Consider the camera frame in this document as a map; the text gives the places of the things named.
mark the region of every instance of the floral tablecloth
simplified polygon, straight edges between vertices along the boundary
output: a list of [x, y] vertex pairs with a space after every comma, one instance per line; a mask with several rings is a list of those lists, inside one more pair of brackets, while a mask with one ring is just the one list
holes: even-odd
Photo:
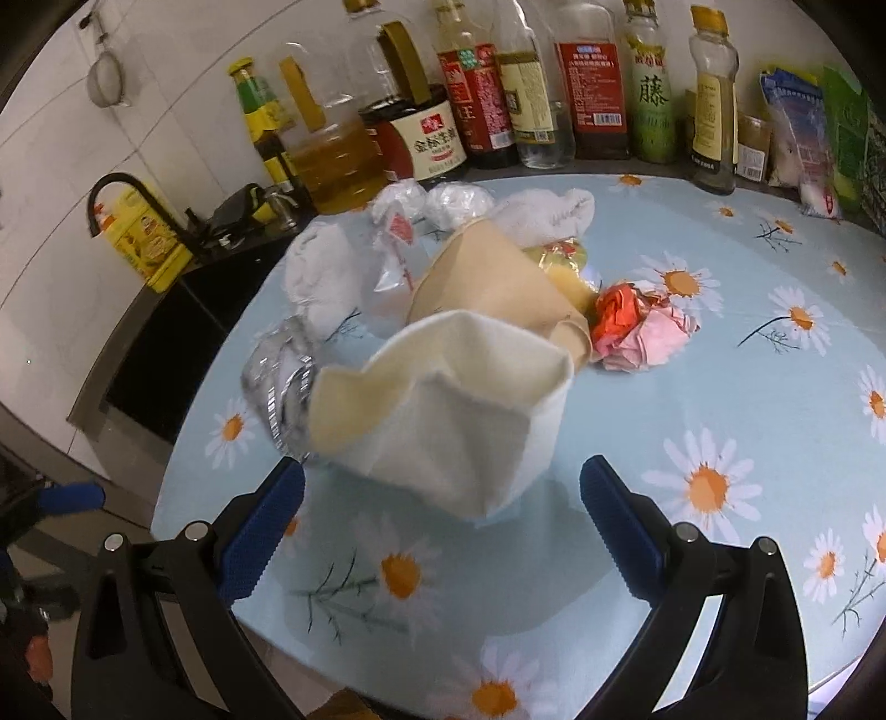
[[[579, 500], [579, 469], [602, 453], [671, 520], [715, 541], [778, 541], [811, 683], [861, 654], [886, 610], [886, 244], [786, 200], [717, 200], [671, 179], [486, 187], [499, 198], [592, 191], [590, 262], [608, 281], [655, 283], [701, 332], [653, 372], [578, 375], [549, 472], [487, 521], [311, 468], [305, 504], [237, 617], [324, 675], [423, 716], [572, 718], [648, 612]], [[367, 227], [362, 215], [342, 222]], [[282, 275], [270, 274], [190, 409], [154, 517], [159, 538], [211, 520], [278, 460], [239, 373], [289, 312]], [[360, 364], [379, 345], [356, 317], [327, 349]], [[667, 700], [685, 690], [716, 609], [709, 600]]]

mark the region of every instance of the silver screw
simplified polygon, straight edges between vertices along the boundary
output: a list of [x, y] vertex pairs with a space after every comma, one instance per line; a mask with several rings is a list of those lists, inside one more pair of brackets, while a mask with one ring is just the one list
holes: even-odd
[[678, 523], [674, 529], [677, 537], [684, 543], [694, 543], [698, 539], [698, 528], [691, 522]]
[[184, 529], [184, 536], [189, 540], [198, 541], [202, 540], [206, 537], [206, 533], [209, 532], [209, 526], [204, 522], [192, 522], [187, 528]]
[[120, 533], [112, 533], [105, 538], [105, 549], [108, 552], [118, 551], [123, 547], [123, 536]]
[[757, 547], [766, 555], [774, 555], [778, 552], [778, 545], [771, 537], [761, 537], [757, 540]]

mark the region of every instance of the blue gripper pad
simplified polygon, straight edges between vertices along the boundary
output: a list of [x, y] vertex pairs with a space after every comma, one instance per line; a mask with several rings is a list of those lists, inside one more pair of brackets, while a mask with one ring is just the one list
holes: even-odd
[[651, 499], [630, 492], [602, 455], [581, 468], [579, 486], [628, 590], [654, 606], [665, 593], [670, 523]]
[[254, 493], [235, 497], [222, 511], [214, 523], [217, 531], [236, 515], [240, 501], [253, 505], [215, 559], [218, 593], [225, 605], [252, 594], [304, 499], [304, 469], [292, 458], [283, 458]]
[[105, 491], [95, 482], [53, 485], [40, 491], [37, 507], [44, 515], [70, 515], [100, 510], [105, 506]]

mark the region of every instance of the bottle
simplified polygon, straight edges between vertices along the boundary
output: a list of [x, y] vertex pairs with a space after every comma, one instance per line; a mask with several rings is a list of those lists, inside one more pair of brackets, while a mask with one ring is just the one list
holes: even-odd
[[554, 35], [532, 0], [499, 0], [493, 30], [520, 161], [528, 168], [561, 168], [575, 159]]
[[446, 87], [428, 81], [425, 68], [431, 65], [423, 64], [413, 42], [420, 35], [405, 18], [382, 10], [378, 0], [344, 3], [351, 36], [347, 65], [358, 112], [385, 159], [388, 178], [414, 177], [430, 188], [463, 177], [468, 156]]
[[241, 58], [228, 68], [228, 75], [237, 87], [249, 138], [271, 180], [299, 204], [309, 207], [310, 198], [305, 186], [280, 140], [280, 131], [292, 127], [292, 117], [280, 105], [264, 78], [255, 74], [253, 65], [252, 58]]
[[435, 0], [437, 57], [465, 150], [478, 168], [516, 165], [517, 144], [495, 67], [495, 46], [472, 23], [462, 0]]
[[612, 13], [595, 0], [565, 0], [556, 13], [556, 48], [569, 93], [578, 156], [582, 160], [630, 157]]
[[274, 61], [304, 121], [280, 139], [317, 211], [334, 215], [366, 205], [388, 184], [385, 162], [354, 99], [342, 91], [338, 60], [317, 41], [310, 50], [286, 43]]
[[729, 195], [735, 190], [738, 163], [738, 51], [729, 42], [726, 16], [721, 11], [693, 5], [692, 22], [697, 33], [689, 38], [689, 51], [698, 70], [693, 182], [702, 190]]
[[658, 26], [655, 0], [625, 0], [625, 9], [632, 60], [633, 151], [646, 162], [674, 162], [677, 125], [665, 64], [665, 38]]

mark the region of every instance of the bottle handle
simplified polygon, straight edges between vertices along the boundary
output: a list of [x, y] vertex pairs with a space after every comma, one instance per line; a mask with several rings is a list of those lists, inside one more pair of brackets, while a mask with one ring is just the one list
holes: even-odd
[[422, 60], [406, 28], [399, 20], [385, 23], [378, 34], [385, 59], [393, 72], [400, 92], [421, 106], [431, 101], [431, 87], [424, 73]]
[[305, 73], [292, 56], [284, 58], [280, 61], [280, 72], [286, 80], [286, 87], [289, 88], [292, 99], [305, 120], [307, 129], [311, 132], [326, 127], [326, 113], [323, 108], [314, 100], [311, 89], [307, 86]]

